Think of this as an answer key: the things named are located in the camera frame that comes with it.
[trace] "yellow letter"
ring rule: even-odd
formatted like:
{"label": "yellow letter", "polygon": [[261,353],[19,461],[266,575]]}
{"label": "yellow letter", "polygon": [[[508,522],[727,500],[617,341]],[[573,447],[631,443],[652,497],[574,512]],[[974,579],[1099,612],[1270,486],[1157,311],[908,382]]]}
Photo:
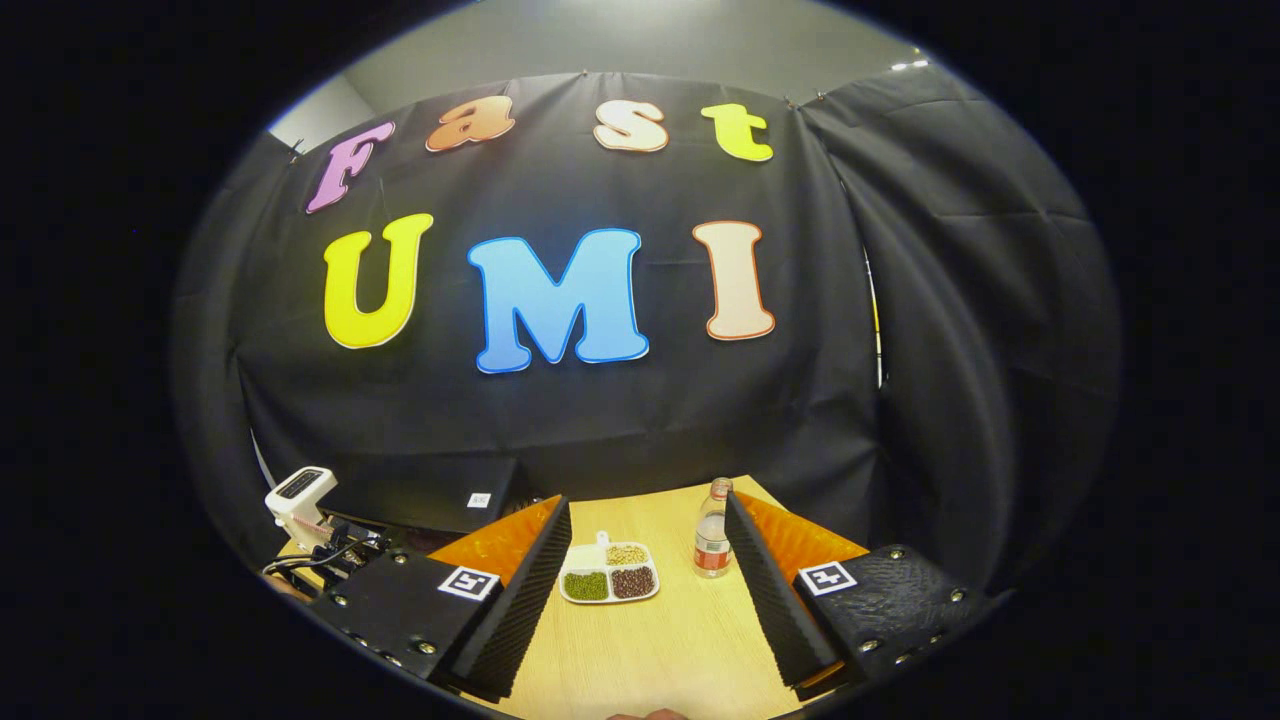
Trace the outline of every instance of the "yellow letter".
{"label": "yellow letter", "polygon": [[653,102],[609,100],[595,109],[595,140],[611,150],[653,152],[667,146],[667,131],[662,129],[662,110]]}
{"label": "yellow letter", "polygon": [[511,97],[493,95],[465,102],[440,117],[440,126],[426,138],[426,149],[431,152],[457,147],[463,142],[493,140],[515,127],[516,120],[507,117],[511,111]]}
{"label": "yellow letter", "polygon": [[748,340],[773,332],[773,314],[760,300],[755,273],[755,242],[760,228],[723,220],[694,228],[694,240],[707,246],[716,286],[716,314],[707,322],[707,334],[716,340]]}
{"label": "yellow letter", "polygon": [[329,336],[351,348],[376,347],[396,337],[413,313],[413,286],[417,283],[417,245],[435,218],[426,213],[406,215],[383,229],[392,243],[387,269],[387,300],[372,313],[356,307],[356,278],[360,255],[372,236],[356,232],[339,237],[324,251],[329,274],[324,281],[324,324]]}
{"label": "yellow letter", "polygon": [[719,142],[724,152],[756,163],[763,163],[773,156],[772,147],[758,145],[751,140],[751,128],[764,129],[768,127],[764,118],[748,115],[746,108],[742,105],[732,102],[703,108],[703,117],[716,120],[716,142]]}

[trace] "plastic bottle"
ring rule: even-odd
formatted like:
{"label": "plastic bottle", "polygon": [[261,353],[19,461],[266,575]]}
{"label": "plastic bottle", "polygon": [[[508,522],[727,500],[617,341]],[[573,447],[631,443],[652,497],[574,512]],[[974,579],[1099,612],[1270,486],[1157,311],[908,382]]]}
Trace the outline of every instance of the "plastic bottle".
{"label": "plastic bottle", "polygon": [[724,503],[733,480],[716,478],[712,492],[698,510],[698,532],[694,534],[694,573],[703,578],[719,578],[728,573],[732,548],[724,537]]}

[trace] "bottle cap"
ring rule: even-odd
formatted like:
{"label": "bottle cap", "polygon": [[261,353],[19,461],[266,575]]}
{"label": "bottle cap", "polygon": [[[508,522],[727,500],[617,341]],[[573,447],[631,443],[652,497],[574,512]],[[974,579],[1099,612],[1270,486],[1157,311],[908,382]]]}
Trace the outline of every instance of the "bottle cap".
{"label": "bottle cap", "polygon": [[724,500],[728,497],[728,491],[733,489],[733,480],[728,478],[716,478],[712,480],[712,497],[716,500]]}

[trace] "white sticker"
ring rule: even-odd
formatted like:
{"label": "white sticker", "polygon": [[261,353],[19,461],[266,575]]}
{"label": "white sticker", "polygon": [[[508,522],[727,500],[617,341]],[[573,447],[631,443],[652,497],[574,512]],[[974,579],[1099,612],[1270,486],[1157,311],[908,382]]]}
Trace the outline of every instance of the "white sticker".
{"label": "white sticker", "polygon": [[438,589],[467,600],[481,601],[497,583],[498,575],[493,573],[458,566]]}
{"label": "white sticker", "polygon": [[828,592],[842,591],[858,584],[858,580],[845,570],[840,562],[827,562],[800,570],[804,584],[809,585],[809,592],[814,597]]}

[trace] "white plate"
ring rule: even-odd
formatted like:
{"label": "white plate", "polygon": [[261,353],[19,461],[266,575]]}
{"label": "white plate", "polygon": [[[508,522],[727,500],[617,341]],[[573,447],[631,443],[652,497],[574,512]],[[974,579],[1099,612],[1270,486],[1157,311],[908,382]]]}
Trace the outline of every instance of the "white plate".
{"label": "white plate", "polygon": [[[605,562],[608,555],[605,551],[611,547],[639,547],[644,550],[645,557],[649,560],[644,562],[637,562],[632,565],[608,565]],[[653,573],[653,589],[646,594],[636,597],[618,597],[613,593],[613,571],[614,570],[635,570],[639,568],[648,568]],[[604,573],[604,587],[609,591],[609,597],[605,600],[575,600],[564,592],[564,575],[589,575],[591,573]],[[609,533],[600,530],[595,533],[595,544],[576,544],[568,548],[564,553],[564,564],[561,566],[559,579],[556,583],[559,585],[561,596],[579,605],[608,605],[612,602],[631,602],[632,600],[644,600],[646,597],[653,597],[658,593],[662,584],[658,582],[658,568],[653,564],[653,553],[649,552],[649,547],[639,542],[609,542]]]}

